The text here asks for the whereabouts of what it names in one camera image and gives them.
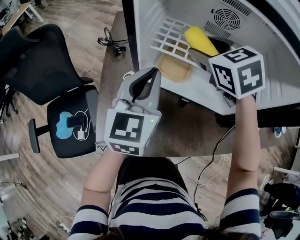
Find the hair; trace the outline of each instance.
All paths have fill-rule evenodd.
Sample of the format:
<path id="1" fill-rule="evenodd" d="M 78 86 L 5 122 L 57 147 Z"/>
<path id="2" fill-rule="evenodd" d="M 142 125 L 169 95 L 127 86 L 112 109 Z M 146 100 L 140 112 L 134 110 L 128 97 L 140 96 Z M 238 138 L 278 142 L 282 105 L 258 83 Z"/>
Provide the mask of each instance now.
<path id="1" fill-rule="evenodd" d="M 256 238 L 256 235 L 252 233 L 227 232 L 224 227 L 212 226 L 206 229 L 205 235 L 199 240 L 254 240 Z M 107 234 L 101 234 L 94 240 L 125 240 L 125 238 L 121 229 L 110 227 Z"/>

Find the power strip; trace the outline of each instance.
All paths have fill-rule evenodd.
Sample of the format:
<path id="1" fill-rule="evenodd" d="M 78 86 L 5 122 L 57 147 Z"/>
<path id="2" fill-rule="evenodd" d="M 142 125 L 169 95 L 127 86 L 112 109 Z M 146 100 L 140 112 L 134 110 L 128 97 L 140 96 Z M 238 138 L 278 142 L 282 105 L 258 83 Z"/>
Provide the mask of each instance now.
<path id="1" fill-rule="evenodd" d="M 71 230 L 65 224 L 60 223 L 59 225 L 60 225 L 61 230 L 70 234 Z"/>

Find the wood plank flooring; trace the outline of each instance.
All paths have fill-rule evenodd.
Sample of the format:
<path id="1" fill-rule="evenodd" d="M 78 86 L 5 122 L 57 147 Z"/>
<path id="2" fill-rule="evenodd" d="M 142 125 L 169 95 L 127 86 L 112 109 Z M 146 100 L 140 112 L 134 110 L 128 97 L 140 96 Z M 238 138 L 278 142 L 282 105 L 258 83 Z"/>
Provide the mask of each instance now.
<path id="1" fill-rule="evenodd" d="M 54 23 L 61 27 L 76 71 L 80 76 L 93 78 L 98 87 L 105 48 L 97 43 L 97 38 L 104 37 L 104 27 L 111 27 L 115 13 L 122 10 L 121 1 L 52 0 L 47 5 L 37 8 L 45 20 L 44 24 Z M 24 31 L 29 33 L 39 26 L 40 23 L 34 18 Z M 0 180 L 23 182 L 40 206 L 27 190 L 17 185 L 15 191 L 3 196 L 7 217 L 11 222 L 26 217 L 29 228 L 38 237 L 48 234 L 57 240 L 66 239 L 67 234 L 54 229 L 55 222 L 60 221 L 62 216 L 76 213 L 84 180 L 99 155 L 91 153 L 72 159 L 58 159 L 48 133 L 39 137 L 41 153 L 32 153 L 27 124 L 35 118 L 38 127 L 45 125 L 46 105 L 38 106 L 21 93 L 15 95 L 14 102 L 19 114 L 11 111 L 11 117 L 5 118 L 5 123 L 0 125 L 0 154 L 19 152 L 20 158 L 0 162 Z M 276 181 L 282 179 L 282 175 L 274 174 L 272 168 L 287 168 L 291 162 L 298 130 L 288 131 L 290 137 L 282 145 L 262 149 L 259 184 L 267 173 L 273 174 Z M 177 163 L 182 159 L 172 158 L 172 161 Z M 187 188 L 190 188 L 189 193 L 193 193 L 198 174 L 210 159 L 211 156 L 193 157 L 179 165 Z M 225 155 L 220 174 L 197 189 L 196 201 L 210 223 L 214 223 L 215 217 L 220 215 L 225 202 L 230 161 L 231 155 Z M 216 156 L 215 162 L 204 172 L 201 183 L 217 173 L 222 162 L 223 155 Z M 62 221 L 71 226 L 72 219 L 63 218 Z"/>

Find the round vent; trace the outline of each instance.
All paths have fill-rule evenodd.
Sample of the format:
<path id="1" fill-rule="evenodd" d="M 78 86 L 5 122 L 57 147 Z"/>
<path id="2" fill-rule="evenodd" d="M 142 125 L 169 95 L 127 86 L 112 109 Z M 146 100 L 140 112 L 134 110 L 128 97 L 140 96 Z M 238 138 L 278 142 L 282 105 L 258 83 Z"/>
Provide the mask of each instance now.
<path id="1" fill-rule="evenodd" d="M 214 14 L 216 24 L 226 30 L 234 30 L 240 28 L 239 16 L 229 9 L 219 9 Z"/>

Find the striped shirt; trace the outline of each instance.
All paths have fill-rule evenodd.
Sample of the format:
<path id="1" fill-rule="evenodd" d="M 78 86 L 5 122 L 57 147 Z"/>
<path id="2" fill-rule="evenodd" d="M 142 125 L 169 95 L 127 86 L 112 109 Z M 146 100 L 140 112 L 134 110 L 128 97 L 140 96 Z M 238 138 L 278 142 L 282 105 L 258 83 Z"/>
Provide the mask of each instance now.
<path id="1" fill-rule="evenodd" d="M 256 189 L 245 189 L 229 197 L 220 225 L 228 232 L 254 233 L 260 238 L 259 198 Z M 92 240 L 109 227 L 119 227 L 125 239 L 199 239 L 205 222 L 193 201 L 176 183 L 142 178 L 118 185 L 112 218 L 100 207 L 78 209 L 69 240 Z"/>

